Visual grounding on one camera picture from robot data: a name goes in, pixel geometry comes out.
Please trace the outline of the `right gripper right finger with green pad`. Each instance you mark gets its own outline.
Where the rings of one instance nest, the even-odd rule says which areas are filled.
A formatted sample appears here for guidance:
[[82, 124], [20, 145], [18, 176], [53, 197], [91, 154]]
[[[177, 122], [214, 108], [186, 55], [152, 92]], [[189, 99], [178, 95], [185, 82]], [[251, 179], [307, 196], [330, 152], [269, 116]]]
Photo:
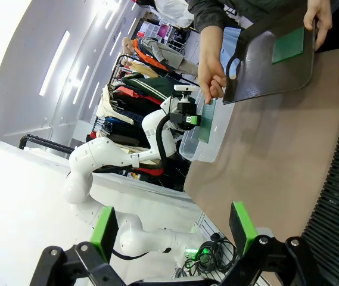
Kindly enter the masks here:
[[303, 237], [259, 235], [243, 202], [231, 204], [229, 227], [239, 259], [219, 286], [254, 286], [262, 272], [273, 272], [282, 286], [331, 286]]

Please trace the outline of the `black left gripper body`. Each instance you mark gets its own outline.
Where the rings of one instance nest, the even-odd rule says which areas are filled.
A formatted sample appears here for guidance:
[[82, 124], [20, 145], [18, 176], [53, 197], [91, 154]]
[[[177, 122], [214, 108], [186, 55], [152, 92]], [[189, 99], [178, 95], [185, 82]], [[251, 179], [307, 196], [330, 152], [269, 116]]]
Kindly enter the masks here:
[[192, 103], [179, 102], [173, 112], [170, 113], [170, 121], [181, 130], [191, 130]]

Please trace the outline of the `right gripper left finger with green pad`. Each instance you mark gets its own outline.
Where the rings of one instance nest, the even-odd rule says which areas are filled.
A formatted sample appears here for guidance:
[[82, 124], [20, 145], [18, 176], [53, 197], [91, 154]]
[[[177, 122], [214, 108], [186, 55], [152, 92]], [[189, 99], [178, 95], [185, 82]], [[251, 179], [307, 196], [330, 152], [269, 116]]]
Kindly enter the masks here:
[[52, 245], [42, 251], [30, 286], [74, 286], [81, 278], [93, 286], [126, 286], [110, 265], [118, 230], [114, 208], [103, 208], [89, 241], [68, 250]]

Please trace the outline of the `green PCB board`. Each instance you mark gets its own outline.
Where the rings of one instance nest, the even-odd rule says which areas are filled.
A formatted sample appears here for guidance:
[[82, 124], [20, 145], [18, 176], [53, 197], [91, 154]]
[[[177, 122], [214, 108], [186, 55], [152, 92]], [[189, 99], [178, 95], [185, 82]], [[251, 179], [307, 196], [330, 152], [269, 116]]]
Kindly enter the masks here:
[[198, 140], [206, 144], [209, 142], [210, 138], [216, 101], [217, 99], [213, 99], [209, 104], [204, 104], [202, 108]]
[[272, 64], [293, 58], [303, 53], [304, 50], [304, 28], [294, 31], [278, 38], [273, 46]]

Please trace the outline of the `black serving tray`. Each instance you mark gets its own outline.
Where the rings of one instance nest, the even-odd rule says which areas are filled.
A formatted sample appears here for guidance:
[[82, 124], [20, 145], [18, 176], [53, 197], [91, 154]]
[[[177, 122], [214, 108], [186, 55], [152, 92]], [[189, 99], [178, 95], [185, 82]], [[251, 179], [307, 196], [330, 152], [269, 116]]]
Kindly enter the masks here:
[[[283, 7], [241, 32], [235, 53], [226, 66], [224, 104], [296, 91], [309, 83], [315, 56], [315, 31], [304, 27], [306, 10], [305, 3]], [[272, 64], [275, 41], [301, 27], [304, 28], [303, 53]]]

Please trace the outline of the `person's right forearm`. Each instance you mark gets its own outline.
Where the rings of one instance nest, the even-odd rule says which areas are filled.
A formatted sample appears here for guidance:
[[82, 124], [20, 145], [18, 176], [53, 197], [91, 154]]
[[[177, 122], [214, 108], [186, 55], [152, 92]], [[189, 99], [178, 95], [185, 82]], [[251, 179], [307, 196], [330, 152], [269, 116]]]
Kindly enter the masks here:
[[219, 60], [223, 42], [223, 29], [218, 26], [205, 27], [200, 33], [200, 62]]

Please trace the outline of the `person's right hand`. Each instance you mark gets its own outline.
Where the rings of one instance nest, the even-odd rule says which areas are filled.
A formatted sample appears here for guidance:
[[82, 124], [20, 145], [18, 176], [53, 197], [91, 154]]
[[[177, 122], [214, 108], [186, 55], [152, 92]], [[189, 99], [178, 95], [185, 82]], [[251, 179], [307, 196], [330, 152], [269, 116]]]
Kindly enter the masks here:
[[223, 88], [226, 88], [226, 75], [217, 57], [205, 55], [200, 57], [198, 81], [206, 104], [210, 104], [214, 98], [224, 96]]

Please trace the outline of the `person's left hand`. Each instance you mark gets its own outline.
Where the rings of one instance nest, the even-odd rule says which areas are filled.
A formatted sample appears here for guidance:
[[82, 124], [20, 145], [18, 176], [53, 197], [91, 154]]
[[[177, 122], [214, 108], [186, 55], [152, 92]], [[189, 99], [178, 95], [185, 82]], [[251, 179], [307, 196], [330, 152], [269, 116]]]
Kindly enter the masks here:
[[307, 0], [307, 11], [303, 24], [307, 30], [313, 30], [313, 21], [317, 18], [318, 33], [315, 40], [315, 51], [325, 42], [327, 33], [332, 27], [332, 13], [330, 0]]

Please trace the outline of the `clear plastic storage box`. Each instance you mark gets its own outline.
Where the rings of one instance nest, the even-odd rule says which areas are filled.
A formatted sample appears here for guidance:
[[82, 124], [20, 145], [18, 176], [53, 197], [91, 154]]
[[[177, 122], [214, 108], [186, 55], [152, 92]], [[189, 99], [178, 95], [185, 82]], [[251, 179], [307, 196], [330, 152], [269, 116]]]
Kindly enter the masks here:
[[[205, 104], [201, 91], [192, 92], [190, 97], [195, 100], [197, 114], [201, 115], [203, 105]], [[198, 140], [200, 126], [196, 126], [184, 133], [179, 146], [180, 155], [189, 161], [214, 162], [222, 145], [233, 109], [233, 104], [224, 105], [222, 100], [218, 99], [216, 101], [209, 142], [206, 144]]]

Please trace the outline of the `clothes rack with garments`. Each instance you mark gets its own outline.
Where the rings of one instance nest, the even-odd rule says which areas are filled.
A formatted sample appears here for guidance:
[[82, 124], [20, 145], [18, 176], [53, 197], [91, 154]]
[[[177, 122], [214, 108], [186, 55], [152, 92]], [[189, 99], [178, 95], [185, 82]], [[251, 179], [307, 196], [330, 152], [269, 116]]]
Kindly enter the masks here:
[[170, 95], [181, 95], [173, 89], [182, 84], [181, 77], [125, 56], [116, 70], [119, 74], [101, 94], [95, 127], [86, 136], [86, 141], [105, 135], [117, 144], [147, 149], [150, 145], [142, 121], [148, 114], [159, 110], [160, 104]]

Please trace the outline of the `mannequin with orange garment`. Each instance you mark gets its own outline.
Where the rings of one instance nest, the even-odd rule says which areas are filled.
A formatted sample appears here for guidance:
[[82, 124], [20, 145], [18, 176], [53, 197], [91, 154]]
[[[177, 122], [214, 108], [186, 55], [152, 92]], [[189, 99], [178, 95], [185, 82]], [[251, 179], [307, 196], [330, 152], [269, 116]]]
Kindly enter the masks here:
[[198, 76], [198, 66], [185, 59], [179, 51], [144, 36], [143, 38], [122, 39], [123, 52], [128, 55], [136, 54], [141, 60], [167, 72], [177, 72]]

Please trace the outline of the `person's grey jacket torso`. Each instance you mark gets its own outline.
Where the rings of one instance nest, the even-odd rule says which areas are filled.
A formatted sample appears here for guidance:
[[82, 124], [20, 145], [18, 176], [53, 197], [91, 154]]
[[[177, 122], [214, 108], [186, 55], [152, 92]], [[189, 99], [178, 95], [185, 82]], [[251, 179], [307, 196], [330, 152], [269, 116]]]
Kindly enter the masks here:
[[302, 0], [186, 0], [188, 11], [194, 16], [194, 27], [198, 32], [209, 26], [224, 29], [229, 17], [225, 6], [233, 8], [252, 23], [263, 20], [274, 11], [292, 7]]

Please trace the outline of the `black metal pipe frame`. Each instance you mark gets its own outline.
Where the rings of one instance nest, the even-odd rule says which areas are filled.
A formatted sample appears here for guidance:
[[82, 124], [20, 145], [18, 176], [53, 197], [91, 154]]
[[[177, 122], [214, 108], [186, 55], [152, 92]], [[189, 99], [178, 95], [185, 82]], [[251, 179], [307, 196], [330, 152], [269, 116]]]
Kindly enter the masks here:
[[68, 146], [47, 140], [47, 139], [43, 139], [41, 137], [38, 137], [32, 134], [26, 134], [25, 136], [22, 136], [20, 138], [18, 148], [23, 150], [26, 147], [27, 142], [32, 142], [32, 143], [41, 145], [43, 147], [53, 149], [55, 151], [59, 151], [64, 154], [71, 154], [74, 151], [74, 148], [72, 147], [68, 147]]

